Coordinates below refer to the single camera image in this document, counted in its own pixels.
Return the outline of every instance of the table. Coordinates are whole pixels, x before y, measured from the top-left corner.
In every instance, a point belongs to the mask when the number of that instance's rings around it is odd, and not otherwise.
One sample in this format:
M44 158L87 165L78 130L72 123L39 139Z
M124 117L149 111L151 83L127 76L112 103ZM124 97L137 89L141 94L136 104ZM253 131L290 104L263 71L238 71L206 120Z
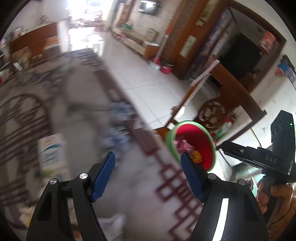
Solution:
M20 228L18 209L34 205L43 186L37 140L62 133L72 178L109 150L117 156L104 195L94 203L98 217L125 214L128 240L189 237L202 204L91 49L38 62L6 85L0 96L0 205L14 227ZM25 240L26 230L14 230Z

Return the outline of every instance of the white reflective strip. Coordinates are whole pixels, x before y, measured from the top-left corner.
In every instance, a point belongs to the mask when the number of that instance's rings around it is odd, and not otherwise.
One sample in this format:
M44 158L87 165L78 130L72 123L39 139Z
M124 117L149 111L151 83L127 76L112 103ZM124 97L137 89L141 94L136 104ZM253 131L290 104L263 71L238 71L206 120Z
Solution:
M227 217L227 210L228 210L228 198L223 198L217 227L216 227L212 241L220 241L222 239L226 217Z

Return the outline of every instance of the television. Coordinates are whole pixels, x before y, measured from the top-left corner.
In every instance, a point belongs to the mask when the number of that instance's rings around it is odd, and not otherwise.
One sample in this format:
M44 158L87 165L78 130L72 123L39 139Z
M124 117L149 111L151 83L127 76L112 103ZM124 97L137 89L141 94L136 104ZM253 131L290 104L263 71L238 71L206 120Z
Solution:
M158 7L160 7L160 1L158 0L141 0L139 12L156 15Z

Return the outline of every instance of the textured wall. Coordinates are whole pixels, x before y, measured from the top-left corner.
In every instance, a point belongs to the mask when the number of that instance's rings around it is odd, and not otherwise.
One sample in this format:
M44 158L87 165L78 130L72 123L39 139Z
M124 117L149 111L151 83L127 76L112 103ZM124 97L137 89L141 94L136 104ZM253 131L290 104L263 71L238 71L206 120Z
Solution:
M166 45L165 48L163 50L162 56L164 58L169 58L174 46L177 42L177 40L179 39L184 27L186 26L186 23L188 22L189 18L191 17L193 10L195 8L195 6L197 5L198 0L188 0Z
M146 35L148 28L154 29L159 32L156 42L160 43L182 0L164 0L156 16L138 12L140 1L136 1L129 18L133 21L133 29L143 35Z

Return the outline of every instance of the human hand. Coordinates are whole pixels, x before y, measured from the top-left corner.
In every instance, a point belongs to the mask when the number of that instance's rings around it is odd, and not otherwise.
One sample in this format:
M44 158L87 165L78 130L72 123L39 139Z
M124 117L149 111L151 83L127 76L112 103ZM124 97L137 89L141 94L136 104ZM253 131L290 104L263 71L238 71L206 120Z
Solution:
M264 187L264 182L261 179L258 182L258 191L257 191L256 200L257 200L257 203L260 207L262 214L266 213L267 204L269 201L268 196L262 191L263 187ZM283 197L279 211L278 211L277 215L274 217L274 219L272 220L272 223L275 223L275 222L281 220L290 210L293 188L289 187L285 184L279 184L279 185L271 187L270 194L274 197L279 197L279 196Z

